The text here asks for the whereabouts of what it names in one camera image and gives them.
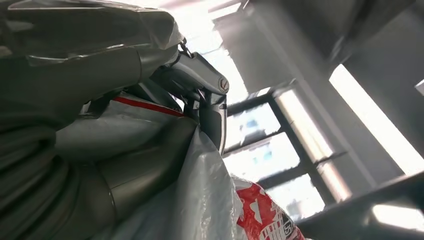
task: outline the window frame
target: window frame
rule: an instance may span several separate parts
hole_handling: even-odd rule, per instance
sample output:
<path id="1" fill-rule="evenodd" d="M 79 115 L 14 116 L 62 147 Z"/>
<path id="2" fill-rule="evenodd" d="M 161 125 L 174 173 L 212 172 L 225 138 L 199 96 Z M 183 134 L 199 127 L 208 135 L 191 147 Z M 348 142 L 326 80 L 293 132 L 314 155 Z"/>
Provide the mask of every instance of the window frame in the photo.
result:
<path id="1" fill-rule="evenodd" d="M 285 133 L 288 139 L 290 140 L 291 144 L 293 145 L 297 155 L 299 156 L 299 165 L 271 175 L 267 178 L 261 179 L 257 183 L 265 190 L 267 190 L 287 183 L 305 174 L 308 174 L 311 183 L 318 191 L 325 205 L 328 206 L 336 204 L 336 199 L 332 195 L 329 187 L 326 185 L 323 178 L 321 177 L 317 169 L 317 165 L 313 163 L 313 161 L 307 154 L 295 131 L 292 129 L 290 123 L 288 122 L 287 118 L 284 116 L 282 110 L 280 109 L 274 97 L 274 93 L 276 90 L 276 88 L 270 88 L 267 93 L 263 95 L 248 98 L 242 102 L 235 103 L 227 107 L 227 117 L 231 117 L 233 115 L 243 113 L 244 111 L 259 107 L 263 104 L 269 104 L 269 107 L 271 108 L 272 112 L 274 113 L 276 119 L 280 124 L 280 128 L 276 132 L 267 134 L 265 136 L 259 136 L 255 139 L 250 139 L 249 141 L 245 141 L 243 143 L 239 143 L 229 147 L 228 149 L 225 149 L 223 153 L 223 158 L 226 158 L 232 154 L 239 153 L 243 150 L 255 147 L 255 145 L 260 145 L 263 142 L 269 141 L 269 139 L 273 136 Z"/>

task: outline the gray wall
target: gray wall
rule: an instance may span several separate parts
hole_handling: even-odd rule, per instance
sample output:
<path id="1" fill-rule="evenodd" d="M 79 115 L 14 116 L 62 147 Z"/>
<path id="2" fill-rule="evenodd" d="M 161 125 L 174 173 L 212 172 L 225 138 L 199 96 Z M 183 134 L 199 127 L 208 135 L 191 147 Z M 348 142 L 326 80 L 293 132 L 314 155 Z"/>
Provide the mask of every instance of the gray wall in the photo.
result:
<path id="1" fill-rule="evenodd" d="M 333 41 L 334 35 L 325 23 L 316 24 L 323 31 L 302 31 L 314 26 L 309 21 L 316 17 L 304 9 L 278 0 L 253 1 L 238 22 L 229 20 L 218 30 L 248 88 L 297 79 L 299 96 L 327 141 L 335 152 L 348 152 L 335 166 L 354 194 L 364 193 L 403 172 L 331 86 L 332 66 L 325 57 L 330 45 L 318 49 L 315 40 Z"/>
<path id="2" fill-rule="evenodd" d="M 424 21 L 412 6 L 385 26 L 344 65 L 424 156 Z"/>
<path id="3" fill-rule="evenodd" d="M 233 14 L 215 22 L 215 28 L 249 93 L 293 78 L 251 17 L 244 13 Z"/>

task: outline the white plastic bag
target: white plastic bag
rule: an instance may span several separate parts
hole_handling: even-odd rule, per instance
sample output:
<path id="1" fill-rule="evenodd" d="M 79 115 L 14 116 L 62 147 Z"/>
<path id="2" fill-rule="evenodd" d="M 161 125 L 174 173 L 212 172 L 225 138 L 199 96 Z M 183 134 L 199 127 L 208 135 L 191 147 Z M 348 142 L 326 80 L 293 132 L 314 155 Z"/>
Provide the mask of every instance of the white plastic bag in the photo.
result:
<path id="1" fill-rule="evenodd" d="M 69 161 L 97 161 L 146 143 L 181 117 L 172 109 L 122 93 L 97 119 L 81 118 L 56 132 L 58 154 Z"/>
<path id="2" fill-rule="evenodd" d="M 234 178 L 243 204 L 237 221 L 237 240 L 305 240 L 290 217 L 256 183 Z"/>
<path id="3" fill-rule="evenodd" d="M 220 154 L 197 128 L 177 182 L 92 240 L 235 240 L 241 210 Z"/>

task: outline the metal frame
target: metal frame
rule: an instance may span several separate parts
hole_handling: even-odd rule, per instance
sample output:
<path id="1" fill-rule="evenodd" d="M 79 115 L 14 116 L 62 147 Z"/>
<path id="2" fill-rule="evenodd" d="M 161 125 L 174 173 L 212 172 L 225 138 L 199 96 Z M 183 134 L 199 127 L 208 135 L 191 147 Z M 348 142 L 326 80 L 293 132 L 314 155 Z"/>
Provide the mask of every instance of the metal frame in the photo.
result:
<path id="1" fill-rule="evenodd" d="M 379 222 L 372 212 L 378 204 L 417 208 L 423 211 L 424 172 L 401 176 L 363 195 L 353 196 L 337 205 L 301 219 L 296 225 L 305 238 L 322 240 L 418 240 L 424 232 Z M 399 222 L 406 221 L 393 215 Z"/>
<path id="2" fill-rule="evenodd" d="M 288 122 L 287 118 L 284 116 L 283 112 L 278 106 L 275 98 L 273 97 L 274 92 L 275 89 L 270 89 L 264 95 L 250 98 L 234 105 L 228 106 L 227 116 L 230 117 L 236 114 L 240 114 L 246 110 L 268 103 L 280 124 L 280 128 L 278 131 L 268 134 L 266 136 L 260 136 L 256 139 L 252 139 L 247 142 L 243 142 L 241 144 L 225 149 L 223 157 L 225 158 L 229 155 L 239 153 L 245 149 L 254 147 L 258 143 L 264 142 L 273 136 L 276 136 L 281 133 L 286 133 L 288 139 L 290 140 L 295 151 L 297 152 L 297 155 L 300 158 L 299 165 L 283 172 L 277 173 L 275 175 L 269 176 L 265 179 L 262 179 L 258 182 L 258 184 L 261 185 L 264 189 L 270 189 L 278 185 L 284 184 L 288 181 L 294 180 L 302 175 L 308 174 L 312 184 L 319 192 L 325 205 L 328 206 L 337 203 L 336 199 L 330 192 L 330 189 L 325 184 L 323 178 L 318 172 L 316 164 L 314 164 L 308 156 L 305 148 L 302 146 L 301 142 L 299 141 L 299 138 L 296 136 L 294 130 L 290 126 L 290 123 Z"/>

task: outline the reflective surface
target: reflective surface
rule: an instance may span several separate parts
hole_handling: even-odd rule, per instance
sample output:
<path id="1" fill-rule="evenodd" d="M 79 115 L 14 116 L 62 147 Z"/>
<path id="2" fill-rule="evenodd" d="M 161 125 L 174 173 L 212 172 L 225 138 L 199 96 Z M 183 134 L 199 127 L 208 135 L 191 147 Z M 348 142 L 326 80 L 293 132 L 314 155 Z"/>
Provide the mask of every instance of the reflective surface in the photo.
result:
<path id="1" fill-rule="evenodd" d="M 270 188 L 266 192 L 293 221 L 310 217 L 321 212 L 325 207 L 307 174 Z"/>
<path id="2" fill-rule="evenodd" d="M 227 118 L 225 148 L 278 131 L 280 123 L 268 103 Z"/>
<path id="3" fill-rule="evenodd" d="M 284 132 L 224 158 L 230 174 L 252 182 L 294 168 L 299 162 L 299 156 Z"/>

